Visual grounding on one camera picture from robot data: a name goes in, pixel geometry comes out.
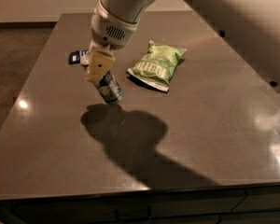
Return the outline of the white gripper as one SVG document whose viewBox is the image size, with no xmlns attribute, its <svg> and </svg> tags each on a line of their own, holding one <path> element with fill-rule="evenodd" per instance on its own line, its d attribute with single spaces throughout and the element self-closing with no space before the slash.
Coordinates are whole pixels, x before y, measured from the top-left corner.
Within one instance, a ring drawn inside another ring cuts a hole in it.
<svg viewBox="0 0 280 224">
<path fill-rule="evenodd" d="M 80 56 L 80 64 L 86 68 L 86 80 L 98 83 L 115 62 L 111 50 L 126 47 L 138 27 L 137 23 L 123 21 L 108 12 L 99 1 L 91 18 L 92 48 Z"/>
</svg>

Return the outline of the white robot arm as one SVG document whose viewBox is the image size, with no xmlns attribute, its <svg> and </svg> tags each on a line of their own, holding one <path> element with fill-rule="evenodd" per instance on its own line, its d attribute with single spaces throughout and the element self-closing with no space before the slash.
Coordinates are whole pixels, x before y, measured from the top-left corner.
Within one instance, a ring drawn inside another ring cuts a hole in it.
<svg viewBox="0 0 280 224">
<path fill-rule="evenodd" d="M 89 52 L 129 44 L 155 0 L 99 0 L 91 18 Z M 280 0 L 183 0 L 253 68 L 280 91 Z"/>
</svg>

